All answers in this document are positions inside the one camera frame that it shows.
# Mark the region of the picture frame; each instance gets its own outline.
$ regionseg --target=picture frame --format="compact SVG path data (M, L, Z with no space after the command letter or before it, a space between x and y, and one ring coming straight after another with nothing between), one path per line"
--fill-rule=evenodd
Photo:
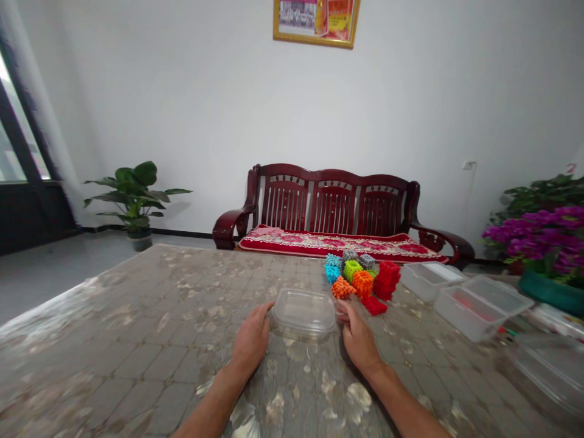
M274 40L353 49L360 4L361 0L274 0Z

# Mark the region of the dark red wooden bench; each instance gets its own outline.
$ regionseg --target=dark red wooden bench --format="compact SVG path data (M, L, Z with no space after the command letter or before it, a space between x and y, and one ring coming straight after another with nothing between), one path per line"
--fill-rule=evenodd
M464 268L475 256L473 247L455 234L422 226L417 217L419 198L418 182L396 176L257 164L248 172L245 204L221 215L213 240L218 249L234 249L235 228L245 236L249 216L256 227L260 214L260 223L296 231L392 236L413 228L420 243L433 251L448 243L454 251L449 264Z

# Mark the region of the electrical outlet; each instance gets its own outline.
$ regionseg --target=electrical outlet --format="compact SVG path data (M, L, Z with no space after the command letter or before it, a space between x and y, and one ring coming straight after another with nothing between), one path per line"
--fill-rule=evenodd
M475 160L465 160L464 163L462 163L462 170L473 170L473 166L476 165L476 161Z

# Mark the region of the plant pot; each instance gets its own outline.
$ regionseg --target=plant pot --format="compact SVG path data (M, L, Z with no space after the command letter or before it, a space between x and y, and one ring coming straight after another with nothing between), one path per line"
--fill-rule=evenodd
M134 251L141 252L152 246L152 230L147 229L136 233L128 233Z
M525 272L525 264L523 260L516 260L507 265L507 270L509 271L509 275L521 276Z
M557 283L526 269L519 287L537 301L548 303L574 316L584 316L584 290Z

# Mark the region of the gold frame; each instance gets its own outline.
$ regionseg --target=gold frame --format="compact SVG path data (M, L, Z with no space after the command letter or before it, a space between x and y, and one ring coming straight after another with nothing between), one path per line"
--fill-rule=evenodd
M289 43L316 44L318 46L341 47L343 49L353 49L355 45L355 31L359 18L359 6L361 0L353 2L353 18L351 20L351 35L348 41L328 40L319 36L295 35L293 33L280 33L280 0L274 0L274 39L276 41L287 41Z

